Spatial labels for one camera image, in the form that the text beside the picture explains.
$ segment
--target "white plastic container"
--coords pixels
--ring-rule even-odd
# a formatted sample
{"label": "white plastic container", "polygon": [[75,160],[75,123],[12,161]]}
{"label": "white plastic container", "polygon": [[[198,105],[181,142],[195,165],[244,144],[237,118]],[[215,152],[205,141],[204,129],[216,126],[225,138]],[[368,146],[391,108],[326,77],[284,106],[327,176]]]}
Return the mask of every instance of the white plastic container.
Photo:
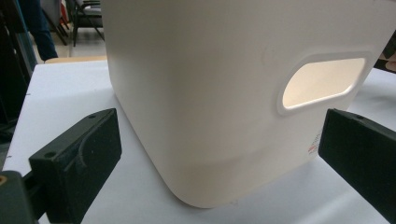
{"label": "white plastic container", "polygon": [[311,160],[396,28],[389,0],[102,1],[111,82],[166,185],[215,207]]}

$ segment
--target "person's leg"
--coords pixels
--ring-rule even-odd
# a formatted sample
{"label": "person's leg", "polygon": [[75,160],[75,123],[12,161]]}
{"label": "person's leg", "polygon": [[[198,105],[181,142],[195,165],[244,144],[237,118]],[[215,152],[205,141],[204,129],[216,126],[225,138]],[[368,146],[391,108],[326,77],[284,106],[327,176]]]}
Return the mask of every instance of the person's leg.
{"label": "person's leg", "polygon": [[58,54],[53,45],[50,30],[40,6],[40,0],[19,0],[19,3],[26,26],[37,44],[41,60],[57,58]]}

